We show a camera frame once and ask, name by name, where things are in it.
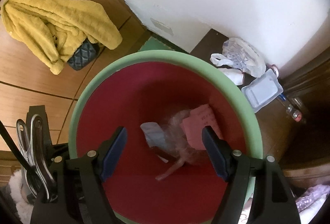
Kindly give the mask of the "pink paper receipts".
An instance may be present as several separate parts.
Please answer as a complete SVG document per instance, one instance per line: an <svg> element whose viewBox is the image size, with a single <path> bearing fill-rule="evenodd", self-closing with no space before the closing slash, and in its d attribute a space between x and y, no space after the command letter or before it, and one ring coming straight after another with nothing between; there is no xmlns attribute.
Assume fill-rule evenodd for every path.
<svg viewBox="0 0 330 224"><path fill-rule="evenodd" d="M189 112L189 116L182 120L180 127L188 144L195 150L206 150L202 141L202 130L206 126L211 126L217 136L222 139L220 128L213 110L209 104L201 105Z"/></svg>

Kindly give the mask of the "clear plastic bag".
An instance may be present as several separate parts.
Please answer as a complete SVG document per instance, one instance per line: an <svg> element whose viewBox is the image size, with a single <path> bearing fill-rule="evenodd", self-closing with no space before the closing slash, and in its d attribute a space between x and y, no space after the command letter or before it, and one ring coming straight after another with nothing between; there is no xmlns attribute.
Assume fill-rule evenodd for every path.
<svg viewBox="0 0 330 224"><path fill-rule="evenodd" d="M186 134L181 128L183 120L189 114L189 110L179 111L168 120L168 124L165 126L164 134L169 147L167 154L174 157L176 161L165 173L156 177L157 181L166 179L185 164L199 165L207 159L205 150L196 150L189 145Z"/></svg>

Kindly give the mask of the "red bin with green rim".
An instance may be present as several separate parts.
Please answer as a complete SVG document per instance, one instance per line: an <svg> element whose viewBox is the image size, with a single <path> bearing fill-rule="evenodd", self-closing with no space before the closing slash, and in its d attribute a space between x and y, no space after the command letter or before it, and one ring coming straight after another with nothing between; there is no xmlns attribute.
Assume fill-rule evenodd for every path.
<svg viewBox="0 0 330 224"><path fill-rule="evenodd" d="M188 54L165 50L125 56L87 85L69 129L69 154L96 150L122 126L127 143L103 188L116 215L127 223L207 223L220 204L226 183L209 157L185 164L164 180L176 159L164 163L165 126L177 112L209 104L223 140L254 158L263 156L255 113L239 88L219 69Z"/></svg>

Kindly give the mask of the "clear plastic blister tray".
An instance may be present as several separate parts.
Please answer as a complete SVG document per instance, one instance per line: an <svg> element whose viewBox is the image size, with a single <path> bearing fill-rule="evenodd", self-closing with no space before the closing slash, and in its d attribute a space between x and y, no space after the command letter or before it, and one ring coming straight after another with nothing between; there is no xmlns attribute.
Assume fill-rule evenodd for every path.
<svg viewBox="0 0 330 224"><path fill-rule="evenodd" d="M275 72L268 69L260 78L241 89L243 95L250 103L253 112L258 112L283 93Z"/></svg>

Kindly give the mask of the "white tissue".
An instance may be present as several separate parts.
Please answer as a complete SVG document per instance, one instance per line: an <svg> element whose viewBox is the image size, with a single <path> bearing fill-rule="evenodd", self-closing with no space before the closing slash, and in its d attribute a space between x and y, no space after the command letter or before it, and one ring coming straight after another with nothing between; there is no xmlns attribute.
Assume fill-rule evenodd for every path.
<svg viewBox="0 0 330 224"><path fill-rule="evenodd" d="M244 83L244 74L240 70L221 68L220 71L224 73L235 85L242 85Z"/></svg>

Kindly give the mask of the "metal spring clamp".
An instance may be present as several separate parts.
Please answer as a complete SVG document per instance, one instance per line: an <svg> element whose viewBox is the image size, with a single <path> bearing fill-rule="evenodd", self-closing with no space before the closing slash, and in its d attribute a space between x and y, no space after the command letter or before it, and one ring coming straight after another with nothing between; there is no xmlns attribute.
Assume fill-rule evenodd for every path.
<svg viewBox="0 0 330 224"><path fill-rule="evenodd" d="M43 121L39 114L34 114L30 127L19 119L16 122L19 151L27 165L23 167L25 183L34 197L44 191L43 202L49 203L57 199L56 183L49 170L44 153Z"/></svg>

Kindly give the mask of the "dark wooden headboard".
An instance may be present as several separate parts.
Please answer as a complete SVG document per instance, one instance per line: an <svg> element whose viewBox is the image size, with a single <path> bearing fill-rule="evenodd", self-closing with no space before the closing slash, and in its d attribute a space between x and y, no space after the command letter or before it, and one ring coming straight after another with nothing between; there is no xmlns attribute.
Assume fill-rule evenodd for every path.
<svg viewBox="0 0 330 224"><path fill-rule="evenodd" d="M291 75L284 89L303 116L280 166L296 188L329 185L329 60Z"/></svg>

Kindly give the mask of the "dark wooden nightstand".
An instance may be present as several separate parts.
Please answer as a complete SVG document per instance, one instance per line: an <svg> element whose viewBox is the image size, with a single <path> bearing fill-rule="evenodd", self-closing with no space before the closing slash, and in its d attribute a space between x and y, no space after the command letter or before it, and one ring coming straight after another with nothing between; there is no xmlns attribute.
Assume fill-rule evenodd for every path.
<svg viewBox="0 0 330 224"><path fill-rule="evenodd" d="M300 122L294 121L277 99L256 113L263 152L286 169L329 163L329 97L324 99L322 92L312 92L312 108L301 109Z"/></svg>

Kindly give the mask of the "small clear plastic bottle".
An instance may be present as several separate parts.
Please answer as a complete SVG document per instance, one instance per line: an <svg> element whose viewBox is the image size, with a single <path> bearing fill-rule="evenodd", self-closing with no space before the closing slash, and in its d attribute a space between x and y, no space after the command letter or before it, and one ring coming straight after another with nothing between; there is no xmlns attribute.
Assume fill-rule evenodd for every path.
<svg viewBox="0 0 330 224"><path fill-rule="evenodd" d="M286 96L280 94L277 96L277 100L285 107L286 113L291 116L294 121L300 122L303 119L303 115L300 110L296 109L286 98Z"/></svg>

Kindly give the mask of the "black quilted handbag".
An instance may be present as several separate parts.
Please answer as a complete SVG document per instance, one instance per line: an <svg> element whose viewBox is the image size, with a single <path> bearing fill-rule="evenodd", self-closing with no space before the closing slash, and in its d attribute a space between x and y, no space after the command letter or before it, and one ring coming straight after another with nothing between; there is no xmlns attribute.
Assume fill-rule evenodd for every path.
<svg viewBox="0 0 330 224"><path fill-rule="evenodd" d="M100 46L98 43L93 44L88 39L85 39L67 63L72 69L79 71L92 62L99 52Z"/></svg>

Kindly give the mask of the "white printed plastic bag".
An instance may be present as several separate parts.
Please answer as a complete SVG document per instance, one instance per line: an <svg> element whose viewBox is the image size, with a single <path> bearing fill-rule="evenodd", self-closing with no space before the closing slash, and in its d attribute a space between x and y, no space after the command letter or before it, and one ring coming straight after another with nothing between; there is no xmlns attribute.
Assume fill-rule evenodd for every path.
<svg viewBox="0 0 330 224"><path fill-rule="evenodd" d="M222 53L211 54L210 61L217 67L226 65L255 78L266 72L266 63L259 51L240 38L225 41Z"/></svg>

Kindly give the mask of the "yellow fleece jacket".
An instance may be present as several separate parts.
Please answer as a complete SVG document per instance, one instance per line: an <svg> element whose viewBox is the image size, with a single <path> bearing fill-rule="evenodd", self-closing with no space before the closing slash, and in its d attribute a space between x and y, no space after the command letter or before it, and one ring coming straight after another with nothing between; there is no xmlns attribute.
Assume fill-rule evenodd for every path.
<svg viewBox="0 0 330 224"><path fill-rule="evenodd" d="M89 0L7 0L1 18L9 35L55 75L85 39L110 50L123 40L103 6Z"/></svg>

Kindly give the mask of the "green pink foam floor mat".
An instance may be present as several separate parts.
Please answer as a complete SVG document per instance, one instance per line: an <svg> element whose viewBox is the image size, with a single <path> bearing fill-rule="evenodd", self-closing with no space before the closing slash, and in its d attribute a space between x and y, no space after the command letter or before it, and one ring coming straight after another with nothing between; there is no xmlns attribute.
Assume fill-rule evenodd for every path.
<svg viewBox="0 0 330 224"><path fill-rule="evenodd" d="M139 51L149 50L171 50L187 54L184 49L158 35L152 35L139 49Z"/></svg>

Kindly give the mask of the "white wall power socket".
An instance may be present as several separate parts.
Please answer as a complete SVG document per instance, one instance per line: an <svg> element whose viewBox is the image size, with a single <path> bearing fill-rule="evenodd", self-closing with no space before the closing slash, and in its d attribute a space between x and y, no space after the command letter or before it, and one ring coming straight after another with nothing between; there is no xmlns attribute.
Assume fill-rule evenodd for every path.
<svg viewBox="0 0 330 224"><path fill-rule="evenodd" d="M164 23L155 20L154 18L151 18L151 22L152 24L154 24L154 26L160 30L162 30L163 32L165 32L168 35L173 36L173 31L172 28L170 28L169 26L165 25Z"/></svg>

